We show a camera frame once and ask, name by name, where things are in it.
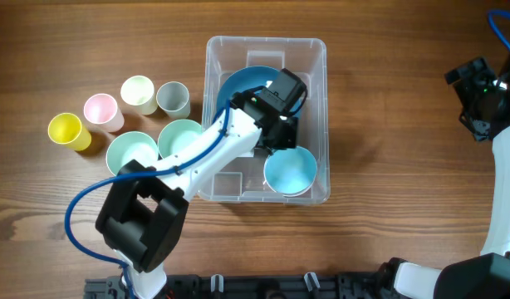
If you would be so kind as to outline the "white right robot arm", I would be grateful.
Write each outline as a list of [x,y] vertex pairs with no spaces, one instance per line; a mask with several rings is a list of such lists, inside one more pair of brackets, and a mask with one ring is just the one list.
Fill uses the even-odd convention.
[[500,72],[478,57],[444,77],[461,102],[460,123],[476,141],[492,144],[488,235],[478,257],[443,269],[400,262],[389,285],[403,298],[510,298],[510,47]]

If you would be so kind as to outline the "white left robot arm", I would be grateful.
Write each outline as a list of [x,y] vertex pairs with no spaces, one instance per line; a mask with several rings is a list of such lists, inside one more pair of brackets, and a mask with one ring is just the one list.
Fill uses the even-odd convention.
[[153,298],[167,282],[163,262],[179,241],[191,199],[219,170],[256,147],[296,146],[306,84],[283,68],[270,86],[234,93],[212,125],[185,149],[145,167],[133,159],[110,187],[96,229],[124,265],[133,298]]

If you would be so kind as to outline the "light blue bowl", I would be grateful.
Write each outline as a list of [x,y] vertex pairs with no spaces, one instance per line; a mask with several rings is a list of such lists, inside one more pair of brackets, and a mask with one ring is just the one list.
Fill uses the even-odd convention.
[[316,174],[314,155],[301,146],[276,150],[267,157],[263,167],[269,188],[288,197],[304,194],[313,185]]

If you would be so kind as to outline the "mint green bowl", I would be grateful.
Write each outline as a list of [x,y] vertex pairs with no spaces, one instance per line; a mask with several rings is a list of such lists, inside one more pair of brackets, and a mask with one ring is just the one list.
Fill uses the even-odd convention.
[[151,166],[159,158],[159,149],[152,137],[139,131],[130,131],[116,137],[106,151],[106,165],[113,175],[135,159],[144,167]]
[[157,141],[159,155],[166,158],[185,149],[202,134],[202,126],[194,120],[174,120],[160,132]]

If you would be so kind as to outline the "yellow plastic cup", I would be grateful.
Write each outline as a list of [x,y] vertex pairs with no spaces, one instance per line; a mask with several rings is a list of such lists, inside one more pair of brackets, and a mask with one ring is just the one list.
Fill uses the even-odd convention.
[[72,113],[56,115],[49,123],[47,133],[52,142],[71,150],[82,151],[91,145],[91,133]]

